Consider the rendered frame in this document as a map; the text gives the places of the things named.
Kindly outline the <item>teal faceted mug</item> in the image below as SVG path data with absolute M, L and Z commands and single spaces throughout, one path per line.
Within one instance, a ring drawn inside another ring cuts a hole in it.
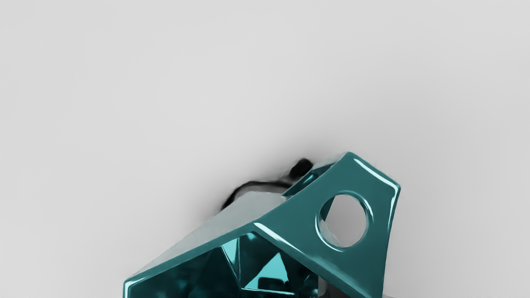
M 398 183 L 347 151 L 283 194 L 242 195 L 125 280 L 123 298 L 383 298 L 399 194 Z M 353 245 L 326 239 L 339 195 L 366 217 Z

